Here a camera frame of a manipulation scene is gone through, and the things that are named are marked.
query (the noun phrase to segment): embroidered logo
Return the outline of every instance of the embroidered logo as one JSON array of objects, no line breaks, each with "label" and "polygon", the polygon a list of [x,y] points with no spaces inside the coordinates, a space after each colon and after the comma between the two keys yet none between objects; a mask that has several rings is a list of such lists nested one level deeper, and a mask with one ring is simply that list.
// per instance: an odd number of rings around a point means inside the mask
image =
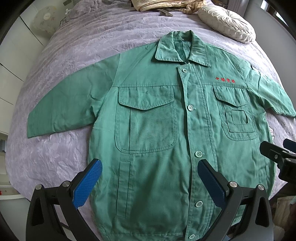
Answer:
[{"label": "embroidered logo", "polygon": [[[220,78],[219,77],[216,77],[215,79],[216,80],[219,80]],[[224,78],[221,78],[221,81],[225,82],[225,79]],[[226,81],[227,81],[227,83],[230,83],[230,79],[229,78],[227,78]],[[231,82],[234,83],[234,84],[236,83],[235,80],[231,80]]]}]

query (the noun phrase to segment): white cabinet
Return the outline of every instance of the white cabinet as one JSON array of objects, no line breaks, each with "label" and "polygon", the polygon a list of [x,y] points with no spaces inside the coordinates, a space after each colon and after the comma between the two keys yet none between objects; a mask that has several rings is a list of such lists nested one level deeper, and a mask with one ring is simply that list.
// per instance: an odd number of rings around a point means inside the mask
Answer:
[{"label": "white cabinet", "polygon": [[5,154],[0,153],[0,174],[6,174]]},{"label": "white cabinet", "polygon": [[13,115],[14,105],[5,100],[0,99],[0,132],[4,134],[9,133]]},{"label": "white cabinet", "polygon": [[43,48],[20,17],[1,43],[0,133],[9,133],[17,96]]},{"label": "white cabinet", "polygon": [[23,81],[0,65],[0,98],[15,104]]},{"label": "white cabinet", "polygon": [[0,45],[0,63],[25,81],[43,48],[19,17]]}]

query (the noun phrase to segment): window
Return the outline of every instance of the window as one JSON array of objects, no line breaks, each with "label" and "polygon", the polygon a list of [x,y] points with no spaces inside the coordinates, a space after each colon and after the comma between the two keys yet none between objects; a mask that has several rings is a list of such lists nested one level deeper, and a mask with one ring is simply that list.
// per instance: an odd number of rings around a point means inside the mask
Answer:
[{"label": "window", "polygon": [[265,0],[262,1],[261,8],[268,12],[271,16],[273,16],[281,25],[285,27],[285,29],[289,29],[287,23],[284,21],[284,19],[281,17],[281,15]]}]

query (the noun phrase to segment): bed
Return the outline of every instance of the bed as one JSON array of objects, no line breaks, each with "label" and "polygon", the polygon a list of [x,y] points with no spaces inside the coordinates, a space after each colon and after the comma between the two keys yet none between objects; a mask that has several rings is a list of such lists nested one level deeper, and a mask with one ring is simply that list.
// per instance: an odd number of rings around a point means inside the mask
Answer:
[{"label": "bed", "polygon": [[[128,0],[80,1],[61,23],[25,81],[13,115],[8,137],[6,169],[12,186],[27,199],[34,187],[60,185],[86,167],[91,126],[27,138],[27,118],[38,101],[69,74],[128,49],[158,41],[175,31],[193,30],[203,41],[250,62],[257,70],[281,84],[280,78],[257,42],[244,44],[214,31],[197,14],[137,12]],[[296,139],[296,121],[267,112],[274,143]],[[271,197],[285,184],[275,179]],[[58,215],[66,221],[58,208]],[[93,221],[89,201],[79,208],[101,239]]]}]

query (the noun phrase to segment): striped fabric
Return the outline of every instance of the striped fabric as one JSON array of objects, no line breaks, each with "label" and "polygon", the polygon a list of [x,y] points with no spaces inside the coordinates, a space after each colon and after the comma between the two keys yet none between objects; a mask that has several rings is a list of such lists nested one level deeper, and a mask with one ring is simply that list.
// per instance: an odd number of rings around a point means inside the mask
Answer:
[{"label": "striped fabric", "polygon": [[173,8],[185,14],[196,12],[201,6],[207,5],[206,0],[132,0],[133,6],[137,11],[144,12],[156,8]]}]

